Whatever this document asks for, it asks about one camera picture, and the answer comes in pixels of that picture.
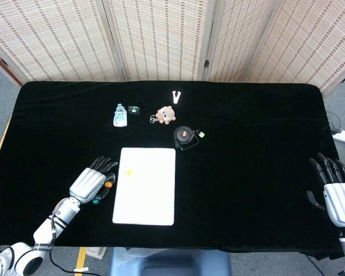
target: plush toy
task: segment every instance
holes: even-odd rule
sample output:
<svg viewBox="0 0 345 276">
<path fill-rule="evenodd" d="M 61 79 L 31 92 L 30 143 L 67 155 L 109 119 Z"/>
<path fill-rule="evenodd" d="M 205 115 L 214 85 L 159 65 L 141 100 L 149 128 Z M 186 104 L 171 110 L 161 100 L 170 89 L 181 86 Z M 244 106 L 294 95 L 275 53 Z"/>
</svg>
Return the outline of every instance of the plush toy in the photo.
<svg viewBox="0 0 345 276">
<path fill-rule="evenodd" d="M 160 124 L 165 123 L 166 125 L 168 125 L 171 121 L 175 121 L 177 119 L 171 105 L 164 106 L 163 108 L 157 110 L 156 118 L 160 122 Z"/>
</svg>

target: power strip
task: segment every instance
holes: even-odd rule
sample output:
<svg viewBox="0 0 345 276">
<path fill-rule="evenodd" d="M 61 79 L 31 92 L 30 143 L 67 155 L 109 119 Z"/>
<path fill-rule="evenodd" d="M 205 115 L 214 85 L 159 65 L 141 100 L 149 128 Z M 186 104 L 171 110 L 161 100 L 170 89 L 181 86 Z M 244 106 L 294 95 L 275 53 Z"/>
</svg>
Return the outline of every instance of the power strip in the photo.
<svg viewBox="0 0 345 276">
<path fill-rule="evenodd" d="M 340 133 L 336 133 L 332 135 L 332 137 L 337 140 L 345 143 L 345 131 L 341 131 Z"/>
</svg>

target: white laptop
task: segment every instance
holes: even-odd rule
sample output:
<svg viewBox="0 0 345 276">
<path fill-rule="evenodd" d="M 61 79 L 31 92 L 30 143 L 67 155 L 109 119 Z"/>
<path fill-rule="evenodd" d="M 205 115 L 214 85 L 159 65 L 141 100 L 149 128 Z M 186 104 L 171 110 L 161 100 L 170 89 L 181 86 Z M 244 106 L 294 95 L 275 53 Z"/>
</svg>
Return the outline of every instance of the white laptop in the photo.
<svg viewBox="0 0 345 276">
<path fill-rule="evenodd" d="M 113 223 L 173 225 L 175 149 L 122 148 Z"/>
</svg>

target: woven partition panel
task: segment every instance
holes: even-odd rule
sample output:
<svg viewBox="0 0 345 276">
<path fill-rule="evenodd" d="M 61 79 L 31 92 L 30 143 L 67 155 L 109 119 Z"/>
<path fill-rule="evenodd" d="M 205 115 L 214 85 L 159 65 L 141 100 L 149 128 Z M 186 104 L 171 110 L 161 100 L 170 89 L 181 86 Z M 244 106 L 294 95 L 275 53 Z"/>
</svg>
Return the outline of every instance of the woven partition panel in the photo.
<svg viewBox="0 0 345 276">
<path fill-rule="evenodd" d="M 197 80 L 208 0 L 109 0 L 130 81 Z"/>
<path fill-rule="evenodd" d="M 311 83 L 324 90 L 345 69 L 345 0 L 284 0 L 250 82 Z"/>
<path fill-rule="evenodd" d="M 223 14 L 216 14 L 214 51 L 209 80 L 212 82 L 238 82 L 247 68 L 259 35 L 271 12 L 271 0 L 225 0 Z"/>
<path fill-rule="evenodd" d="M 119 81 L 95 1 L 0 1 L 0 47 L 30 81 Z"/>
</svg>

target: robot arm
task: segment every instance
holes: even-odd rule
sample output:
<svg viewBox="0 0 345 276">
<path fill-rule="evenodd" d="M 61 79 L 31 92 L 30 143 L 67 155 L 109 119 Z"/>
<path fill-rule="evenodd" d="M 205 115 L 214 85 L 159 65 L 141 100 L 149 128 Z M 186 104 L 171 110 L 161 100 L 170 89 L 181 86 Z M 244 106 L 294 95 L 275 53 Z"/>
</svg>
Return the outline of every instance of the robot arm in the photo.
<svg viewBox="0 0 345 276">
<path fill-rule="evenodd" d="M 27 276 L 36 272 L 52 251 L 56 238 L 79 212 L 80 205 L 91 200 L 96 203 L 107 195 L 115 181 L 115 175 L 110 171 L 116 165 L 111 158 L 100 156 L 85 168 L 70 187 L 70 197 L 62 199 L 33 234 L 34 247 L 16 243 L 0 253 L 0 276 Z M 105 189 L 99 192 L 105 183 Z"/>
<path fill-rule="evenodd" d="M 340 227 L 340 242 L 345 254 L 345 166 L 339 160 L 325 158 L 322 154 L 317 154 L 321 165 L 310 158 L 310 163 L 323 186 L 323 196 L 326 208 L 319 205 L 311 191 L 307 191 L 308 200 L 315 208 L 327 210 L 328 216 L 337 227 Z"/>
</svg>

